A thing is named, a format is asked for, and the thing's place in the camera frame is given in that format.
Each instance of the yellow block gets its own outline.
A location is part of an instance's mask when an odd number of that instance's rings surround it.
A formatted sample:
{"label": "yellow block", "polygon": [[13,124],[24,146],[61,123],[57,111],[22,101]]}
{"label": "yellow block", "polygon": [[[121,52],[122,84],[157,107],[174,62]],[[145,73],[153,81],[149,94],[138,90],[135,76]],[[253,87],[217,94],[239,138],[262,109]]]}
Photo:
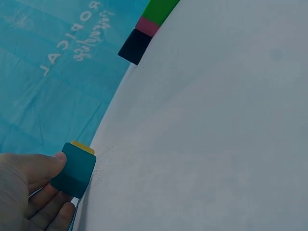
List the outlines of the yellow block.
{"label": "yellow block", "polygon": [[95,153],[94,149],[91,149],[91,148],[87,147],[86,145],[81,144],[77,141],[72,141],[72,145],[74,145],[74,146],[76,146],[76,147],[82,149],[83,151],[86,151],[87,153],[90,153],[92,155],[94,155],[94,153]]}

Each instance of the teal block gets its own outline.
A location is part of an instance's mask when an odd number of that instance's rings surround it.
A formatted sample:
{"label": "teal block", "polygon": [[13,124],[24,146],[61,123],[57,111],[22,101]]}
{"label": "teal block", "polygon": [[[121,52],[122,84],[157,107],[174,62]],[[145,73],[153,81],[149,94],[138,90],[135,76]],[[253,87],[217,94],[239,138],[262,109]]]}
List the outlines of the teal block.
{"label": "teal block", "polygon": [[81,198],[90,182],[96,156],[71,143],[65,143],[62,152],[66,154],[66,165],[58,176],[51,179],[50,184],[68,195]]}

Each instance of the pink block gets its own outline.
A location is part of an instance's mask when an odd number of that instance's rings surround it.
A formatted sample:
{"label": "pink block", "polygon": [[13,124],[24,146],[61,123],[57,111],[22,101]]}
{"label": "pink block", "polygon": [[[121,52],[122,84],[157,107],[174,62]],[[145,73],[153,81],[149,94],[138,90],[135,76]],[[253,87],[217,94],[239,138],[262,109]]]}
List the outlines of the pink block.
{"label": "pink block", "polygon": [[152,23],[144,17],[141,17],[135,27],[144,34],[153,37],[159,29],[159,25]]}

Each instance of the hand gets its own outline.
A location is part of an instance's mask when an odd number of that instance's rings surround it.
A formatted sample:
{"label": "hand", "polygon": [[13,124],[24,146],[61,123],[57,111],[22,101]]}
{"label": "hand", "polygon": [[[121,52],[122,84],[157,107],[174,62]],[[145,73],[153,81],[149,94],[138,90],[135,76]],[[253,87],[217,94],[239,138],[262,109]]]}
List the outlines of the hand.
{"label": "hand", "polygon": [[65,163],[64,153],[55,156],[0,154],[1,231],[69,229],[75,212],[70,202],[72,197],[49,184]]}

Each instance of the stacked blocks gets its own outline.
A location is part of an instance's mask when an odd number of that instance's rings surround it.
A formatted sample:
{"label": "stacked blocks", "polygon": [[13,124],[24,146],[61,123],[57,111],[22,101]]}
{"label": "stacked blocks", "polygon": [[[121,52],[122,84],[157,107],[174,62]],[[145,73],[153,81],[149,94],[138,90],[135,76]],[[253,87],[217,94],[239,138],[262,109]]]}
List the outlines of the stacked blocks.
{"label": "stacked blocks", "polygon": [[51,179],[50,184],[68,195],[81,198],[94,170],[94,150],[73,141],[65,143],[62,152],[66,154],[66,165],[58,176]]}
{"label": "stacked blocks", "polygon": [[151,0],[118,55],[138,65],[152,37],[179,1]]}

